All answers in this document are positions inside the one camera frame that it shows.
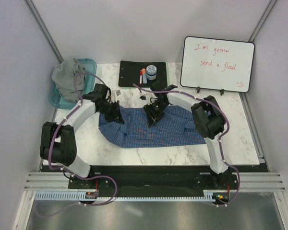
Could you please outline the blue checkered long sleeve shirt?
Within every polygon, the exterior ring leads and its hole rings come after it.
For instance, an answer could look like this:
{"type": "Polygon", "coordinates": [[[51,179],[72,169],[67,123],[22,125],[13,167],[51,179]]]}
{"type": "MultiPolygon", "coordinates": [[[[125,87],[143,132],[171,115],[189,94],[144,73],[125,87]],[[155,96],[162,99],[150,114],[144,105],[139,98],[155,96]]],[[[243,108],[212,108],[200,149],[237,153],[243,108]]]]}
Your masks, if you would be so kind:
{"type": "Polygon", "coordinates": [[[191,112],[176,106],[168,106],[165,116],[154,126],[148,126],[143,108],[120,107],[124,124],[107,122],[99,115],[98,128],[110,143],[121,148],[160,148],[205,144],[197,132],[191,112]]]}

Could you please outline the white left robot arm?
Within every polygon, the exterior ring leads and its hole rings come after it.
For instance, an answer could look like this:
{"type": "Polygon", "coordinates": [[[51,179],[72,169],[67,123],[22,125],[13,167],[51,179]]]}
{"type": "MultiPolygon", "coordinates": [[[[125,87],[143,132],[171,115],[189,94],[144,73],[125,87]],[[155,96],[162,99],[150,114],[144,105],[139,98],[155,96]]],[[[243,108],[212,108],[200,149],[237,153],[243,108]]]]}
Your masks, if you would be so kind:
{"type": "Polygon", "coordinates": [[[84,188],[92,188],[96,177],[91,166],[77,156],[75,133],[95,113],[104,115],[107,122],[124,123],[117,93],[104,84],[80,97],[75,107],[59,123],[46,122],[42,126],[40,157],[48,161],[51,170],[66,170],[79,177],[84,188]]]}

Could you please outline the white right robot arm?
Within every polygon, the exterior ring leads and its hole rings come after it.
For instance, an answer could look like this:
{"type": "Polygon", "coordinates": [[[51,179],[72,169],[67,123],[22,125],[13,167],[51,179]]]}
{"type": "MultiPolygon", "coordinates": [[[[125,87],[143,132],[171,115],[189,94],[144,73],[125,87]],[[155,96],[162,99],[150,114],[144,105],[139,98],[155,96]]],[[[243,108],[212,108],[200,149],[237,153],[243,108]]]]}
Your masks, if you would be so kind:
{"type": "Polygon", "coordinates": [[[187,92],[176,90],[170,85],[158,89],[158,82],[150,90],[139,88],[142,99],[147,104],[144,111],[148,125],[155,125],[165,116],[168,105],[177,105],[192,113],[195,128],[204,138],[210,158],[210,183],[214,188],[222,188],[228,182],[230,164],[227,163],[222,149],[222,137],[229,132],[229,121],[220,109],[215,97],[197,98],[187,92]]]}

